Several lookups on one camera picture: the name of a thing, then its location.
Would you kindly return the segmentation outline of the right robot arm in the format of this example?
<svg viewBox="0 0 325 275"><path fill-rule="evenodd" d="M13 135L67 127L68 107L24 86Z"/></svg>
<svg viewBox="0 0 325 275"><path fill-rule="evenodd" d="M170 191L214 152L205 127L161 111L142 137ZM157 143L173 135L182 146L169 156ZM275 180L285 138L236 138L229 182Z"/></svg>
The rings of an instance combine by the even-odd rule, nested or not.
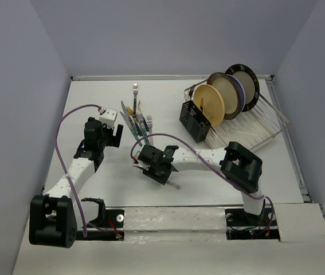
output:
<svg viewBox="0 0 325 275"><path fill-rule="evenodd" d="M166 184L172 172L210 171L241 192L242 217L250 225L263 219L264 196L260 177L263 161L238 142L214 150L167 146L163 151L145 145L135 158L143 174Z"/></svg>

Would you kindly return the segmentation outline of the black handled knife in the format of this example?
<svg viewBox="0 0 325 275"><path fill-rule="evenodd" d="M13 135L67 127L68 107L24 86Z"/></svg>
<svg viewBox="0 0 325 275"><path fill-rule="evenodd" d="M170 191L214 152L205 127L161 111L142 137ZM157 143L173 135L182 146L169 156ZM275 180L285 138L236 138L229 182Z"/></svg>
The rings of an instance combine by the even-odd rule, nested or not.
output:
<svg viewBox="0 0 325 275"><path fill-rule="evenodd" d="M200 99L198 106L199 106L199 109L201 110L202 114L210 121L210 119L212 118L212 114L206 110L203 97Z"/></svg>

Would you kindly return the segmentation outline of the pink handled knife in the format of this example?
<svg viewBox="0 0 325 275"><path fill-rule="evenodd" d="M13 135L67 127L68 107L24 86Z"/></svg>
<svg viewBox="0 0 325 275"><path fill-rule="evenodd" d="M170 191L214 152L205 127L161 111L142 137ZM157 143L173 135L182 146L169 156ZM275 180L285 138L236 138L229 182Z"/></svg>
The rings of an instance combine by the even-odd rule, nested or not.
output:
<svg viewBox="0 0 325 275"><path fill-rule="evenodd" d="M145 166L143 166L141 164L133 164L132 166L142 170L143 175L153 179L154 181L160 183L161 185L166 185L167 184L169 186L172 186L172 187L176 188L177 190L181 189L180 185L169 181L169 176L171 174L170 172L167 173L167 174L164 174L164 175L158 175L155 170L150 171L149 167L145 167Z"/></svg>

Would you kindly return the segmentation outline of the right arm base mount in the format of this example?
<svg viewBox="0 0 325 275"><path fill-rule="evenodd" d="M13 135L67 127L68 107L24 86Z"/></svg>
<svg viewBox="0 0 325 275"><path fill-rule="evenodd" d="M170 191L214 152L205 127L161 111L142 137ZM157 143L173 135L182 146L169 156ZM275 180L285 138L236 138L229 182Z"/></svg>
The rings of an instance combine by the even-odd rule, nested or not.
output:
<svg viewBox="0 0 325 275"><path fill-rule="evenodd" d="M259 215L246 213L244 209L232 208L225 210L226 237L235 240L280 240L276 217L272 217L269 207Z"/></svg>

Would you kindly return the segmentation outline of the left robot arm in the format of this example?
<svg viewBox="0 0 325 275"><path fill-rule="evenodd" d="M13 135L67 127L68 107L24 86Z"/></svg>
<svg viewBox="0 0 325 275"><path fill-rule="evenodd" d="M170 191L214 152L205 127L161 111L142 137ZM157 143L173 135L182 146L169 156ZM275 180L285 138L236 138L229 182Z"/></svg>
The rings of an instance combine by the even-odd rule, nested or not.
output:
<svg viewBox="0 0 325 275"><path fill-rule="evenodd" d="M84 138L64 176L30 203L29 242L32 245L69 248L77 232L87 226L105 231L111 224L105 203L100 198L80 199L78 194L104 159L106 147L120 146L122 125L115 125L117 112L108 109L99 118L89 117Z"/></svg>

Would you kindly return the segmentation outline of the black handled fork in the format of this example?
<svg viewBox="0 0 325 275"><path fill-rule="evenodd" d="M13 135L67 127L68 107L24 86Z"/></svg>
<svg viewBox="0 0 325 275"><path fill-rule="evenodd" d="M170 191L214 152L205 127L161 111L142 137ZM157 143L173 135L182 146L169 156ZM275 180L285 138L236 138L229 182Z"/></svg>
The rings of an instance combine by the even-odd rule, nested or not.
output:
<svg viewBox="0 0 325 275"><path fill-rule="evenodd" d="M192 100L194 90L195 90L195 85L191 86L190 89L189 89L189 92L188 92L189 100Z"/></svg>

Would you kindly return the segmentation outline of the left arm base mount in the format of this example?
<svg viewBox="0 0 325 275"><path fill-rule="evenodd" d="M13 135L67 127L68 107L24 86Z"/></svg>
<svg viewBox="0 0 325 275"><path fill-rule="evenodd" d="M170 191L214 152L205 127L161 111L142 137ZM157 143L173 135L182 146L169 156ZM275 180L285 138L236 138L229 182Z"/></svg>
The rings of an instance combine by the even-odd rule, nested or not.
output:
<svg viewBox="0 0 325 275"><path fill-rule="evenodd" d="M123 241L124 240L124 209L106 209L105 218L96 219L87 225L88 234L83 236L77 232L77 241Z"/></svg>

